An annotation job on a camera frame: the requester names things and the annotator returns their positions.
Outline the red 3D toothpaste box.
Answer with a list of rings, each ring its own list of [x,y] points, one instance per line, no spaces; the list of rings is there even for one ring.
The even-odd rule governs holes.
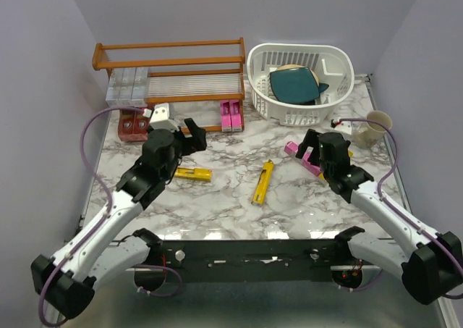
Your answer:
[[[135,123],[135,111],[121,110],[119,112],[119,122],[117,128],[117,135],[119,139],[124,142],[134,142],[134,123]]]
[[[149,119],[143,116],[143,111],[135,113],[133,123],[133,141],[143,141],[147,138]]]

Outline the silver toothpaste box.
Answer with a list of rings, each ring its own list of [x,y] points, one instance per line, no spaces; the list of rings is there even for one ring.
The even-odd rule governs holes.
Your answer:
[[[123,73],[123,68],[117,68],[113,69],[109,76],[109,84],[106,91],[106,103],[110,107],[122,105],[119,97],[121,93]]]
[[[130,103],[135,81],[135,72],[135,67],[124,68],[118,98],[120,106],[128,106]]]
[[[131,105],[141,106],[146,105],[145,96],[148,92],[149,77],[148,67],[137,67],[135,70],[135,79],[132,87]]]

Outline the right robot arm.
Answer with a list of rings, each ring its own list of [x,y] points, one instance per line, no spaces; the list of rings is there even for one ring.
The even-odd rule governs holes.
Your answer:
[[[330,189],[375,220],[395,241],[393,245],[351,228],[338,234],[334,258],[349,264],[359,258],[402,281],[407,292],[428,305],[462,284],[462,243],[452,232],[440,233],[420,222],[383,191],[349,157],[350,142],[339,133],[309,129],[298,145],[296,158],[320,168]]]

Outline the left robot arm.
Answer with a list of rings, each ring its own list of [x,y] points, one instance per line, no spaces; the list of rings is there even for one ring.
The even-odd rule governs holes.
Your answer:
[[[47,327],[44,304],[53,306],[64,320],[79,316],[105,279],[132,267],[153,266],[160,248],[138,236],[129,237],[121,251],[110,248],[113,239],[146,210],[174,177],[181,159],[207,148],[206,131],[187,118],[190,134],[152,128],[140,157],[121,176],[114,191],[94,219],[52,256],[37,256],[30,268],[39,295],[39,318]]]

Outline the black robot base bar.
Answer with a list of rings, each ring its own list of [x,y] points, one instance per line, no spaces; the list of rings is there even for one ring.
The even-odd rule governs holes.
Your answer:
[[[136,285],[158,289],[164,280],[184,283],[312,281],[359,288],[362,261],[333,239],[170,240],[152,246],[135,273]]]

